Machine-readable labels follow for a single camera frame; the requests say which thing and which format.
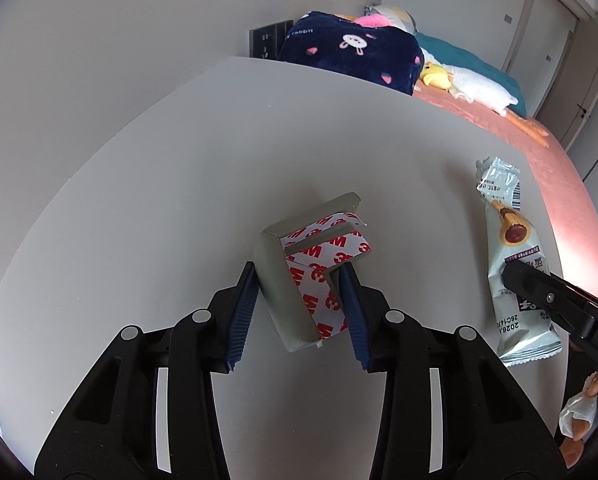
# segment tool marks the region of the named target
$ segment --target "navy blue blanket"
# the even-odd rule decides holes
[[[291,28],[277,59],[365,79],[409,95],[424,62],[415,37],[400,28],[362,27],[315,11]]]

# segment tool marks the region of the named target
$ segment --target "black electrical socket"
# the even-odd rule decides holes
[[[250,30],[250,57],[275,60],[294,22],[279,22]]]

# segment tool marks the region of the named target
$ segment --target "light green plastic wrapper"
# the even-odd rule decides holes
[[[488,281],[501,335],[496,354],[506,366],[551,357],[562,343],[550,316],[507,290],[501,276],[512,260],[550,272],[539,237],[520,211],[519,169],[491,157],[477,162],[476,181],[486,207]]]

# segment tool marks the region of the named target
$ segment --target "white tabletop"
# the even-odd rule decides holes
[[[373,248],[355,265],[362,282],[425,326],[470,324],[495,346],[474,182],[475,161],[490,155],[521,168],[524,213],[560,274],[525,157],[489,132],[289,64],[230,58],[190,80],[83,165],[14,257],[0,285],[6,442],[32,467],[118,330],[172,326],[207,306],[236,283],[263,227],[348,191],[361,196]],[[566,351],[511,371],[554,430]],[[259,298],[243,361],[213,383],[233,478],[368,478],[384,377],[362,372],[347,334],[288,354]],[[435,430],[435,464],[439,439]]]

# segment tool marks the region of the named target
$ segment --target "bed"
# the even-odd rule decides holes
[[[344,73],[412,95],[524,152],[552,222],[563,278],[598,296],[598,216],[594,205],[556,138],[536,121],[525,119],[525,102],[517,82],[466,50],[418,33],[413,20],[406,23],[402,19],[403,15],[409,18],[407,13],[396,16],[390,12],[387,15],[395,26],[378,28],[360,24],[368,22],[353,23],[346,17],[311,12],[287,35],[279,60]],[[379,55],[372,44],[385,48]],[[509,106],[512,113],[494,113],[479,102],[457,99],[417,81],[424,68],[424,53],[438,57],[444,66],[464,67],[498,83],[514,96]]]

